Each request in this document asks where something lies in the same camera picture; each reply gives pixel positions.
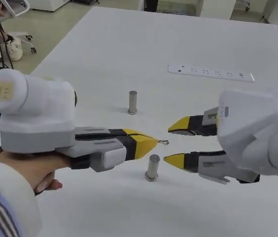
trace silver cylinder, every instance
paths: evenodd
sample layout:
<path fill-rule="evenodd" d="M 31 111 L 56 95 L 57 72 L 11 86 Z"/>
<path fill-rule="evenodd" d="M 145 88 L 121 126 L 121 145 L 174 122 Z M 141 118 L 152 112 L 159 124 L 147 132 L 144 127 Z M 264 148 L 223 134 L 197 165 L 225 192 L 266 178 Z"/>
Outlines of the silver cylinder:
<path fill-rule="evenodd" d="M 158 179 L 158 168 L 160 163 L 160 157 L 158 155 L 151 155 L 149 158 L 149 166 L 145 173 L 145 178 L 150 181 L 156 181 Z"/>
<path fill-rule="evenodd" d="M 133 90 L 129 92 L 128 113 L 130 115 L 135 115 L 137 113 L 137 92 Z"/>

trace sleeve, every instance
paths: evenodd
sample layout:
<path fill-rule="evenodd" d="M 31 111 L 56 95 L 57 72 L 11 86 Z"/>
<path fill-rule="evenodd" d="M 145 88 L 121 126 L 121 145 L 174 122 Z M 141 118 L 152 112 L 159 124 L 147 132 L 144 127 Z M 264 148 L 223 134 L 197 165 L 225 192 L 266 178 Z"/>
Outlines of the sleeve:
<path fill-rule="evenodd" d="M 0 163 L 0 237 L 35 237 L 40 229 L 39 210 L 29 183 Z"/>

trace gripper jaw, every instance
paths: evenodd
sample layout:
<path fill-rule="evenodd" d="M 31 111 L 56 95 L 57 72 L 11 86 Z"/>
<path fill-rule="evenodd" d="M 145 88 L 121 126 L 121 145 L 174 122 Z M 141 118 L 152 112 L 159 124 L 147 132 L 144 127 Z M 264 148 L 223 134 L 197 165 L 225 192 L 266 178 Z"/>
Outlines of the gripper jaw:
<path fill-rule="evenodd" d="M 56 151 L 71 157 L 72 169 L 92 168 L 103 172 L 125 161 L 144 157 L 160 142 L 130 129 L 78 127 L 75 144 Z"/>
<path fill-rule="evenodd" d="M 260 179 L 259 174 L 235 167 L 224 151 L 181 153 L 165 157 L 164 161 L 222 184 L 230 182 L 226 177 L 235 178 L 242 184 L 256 183 Z"/>
<path fill-rule="evenodd" d="M 218 108 L 205 111 L 204 115 L 186 116 L 173 124 L 169 133 L 187 136 L 216 136 L 216 116 Z"/>

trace white cap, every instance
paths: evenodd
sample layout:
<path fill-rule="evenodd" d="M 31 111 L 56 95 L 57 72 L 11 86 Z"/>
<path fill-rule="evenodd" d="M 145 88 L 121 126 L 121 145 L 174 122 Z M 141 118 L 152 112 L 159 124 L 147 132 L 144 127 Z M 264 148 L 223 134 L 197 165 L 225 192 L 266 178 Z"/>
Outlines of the white cap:
<path fill-rule="evenodd" d="M 24 104 L 28 94 L 24 74 L 12 69 L 0 70 L 0 113 L 14 114 Z"/>

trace floor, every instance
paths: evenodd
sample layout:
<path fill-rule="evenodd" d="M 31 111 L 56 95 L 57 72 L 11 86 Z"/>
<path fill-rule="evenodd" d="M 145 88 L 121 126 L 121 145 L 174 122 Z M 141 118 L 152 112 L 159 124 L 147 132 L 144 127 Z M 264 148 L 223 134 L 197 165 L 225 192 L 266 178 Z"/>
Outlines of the floor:
<path fill-rule="evenodd" d="M 138 2 L 138 0 L 101 0 L 100 6 L 136 10 Z M 33 44 L 37 49 L 37 54 L 32 54 L 28 48 L 24 48 L 23 58 L 14 63 L 15 69 L 30 74 L 90 8 L 87 5 L 69 2 L 54 13 L 30 10 L 16 19 L 5 21 L 3 23 L 5 31 L 26 31 L 33 35 Z M 253 12 L 244 13 L 235 10 L 232 15 L 232 20 L 259 22 L 260 19 L 261 15 Z"/>
<path fill-rule="evenodd" d="M 177 15 L 196 15 L 196 6 L 188 3 L 186 0 L 160 0 L 158 3 L 157 12 L 170 13 Z M 231 20 L 234 21 L 246 21 L 246 22 L 262 22 L 262 14 L 257 12 L 245 12 L 243 10 L 235 9 L 231 16 Z"/>

